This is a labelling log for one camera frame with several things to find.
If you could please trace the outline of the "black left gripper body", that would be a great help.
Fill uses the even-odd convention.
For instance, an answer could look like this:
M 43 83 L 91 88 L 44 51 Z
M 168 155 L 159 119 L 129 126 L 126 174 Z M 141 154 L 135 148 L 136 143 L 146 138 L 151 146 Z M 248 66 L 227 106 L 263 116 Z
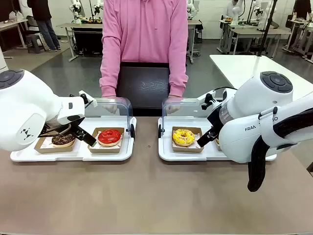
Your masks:
M 75 137 L 81 136 L 83 134 L 83 131 L 79 125 L 85 118 L 80 117 L 79 115 L 72 115 L 67 117 L 67 119 L 70 121 L 70 123 L 68 124 L 69 127 L 66 131 L 66 135 L 71 134 Z

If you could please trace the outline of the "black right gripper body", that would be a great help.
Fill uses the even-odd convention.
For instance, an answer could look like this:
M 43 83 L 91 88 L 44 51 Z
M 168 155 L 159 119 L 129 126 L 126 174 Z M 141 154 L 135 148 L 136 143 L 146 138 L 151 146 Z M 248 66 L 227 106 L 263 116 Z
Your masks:
M 221 105 L 216 107 L 212 111 L 212 113 L 207 117 L 208 121 L 211 123 L 211 128 L 209 130 L 210 133 L 218 134 L 224 125 L 219 117 L 220 109 Z

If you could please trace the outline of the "person's left hand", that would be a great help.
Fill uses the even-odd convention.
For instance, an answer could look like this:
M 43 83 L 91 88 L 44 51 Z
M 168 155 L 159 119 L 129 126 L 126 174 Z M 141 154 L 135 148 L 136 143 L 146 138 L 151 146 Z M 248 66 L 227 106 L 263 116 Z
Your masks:
M 166 114 L 172 114 L 180 109 L 180 103 L 183 100 L 180 96 L 169 95 L 165 101 Z

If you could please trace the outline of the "person's right hand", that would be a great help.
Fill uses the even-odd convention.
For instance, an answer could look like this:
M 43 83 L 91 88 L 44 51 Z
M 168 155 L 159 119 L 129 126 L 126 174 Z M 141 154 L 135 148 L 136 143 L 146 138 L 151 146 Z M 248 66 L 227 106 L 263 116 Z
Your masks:
M 117 111 L 117 102 L 119 102 L 119 98 L 116 96 L 104 96 L 101 98 L 103 101 L 102 107 L 110 112 L 111 114 L 116 114 Z

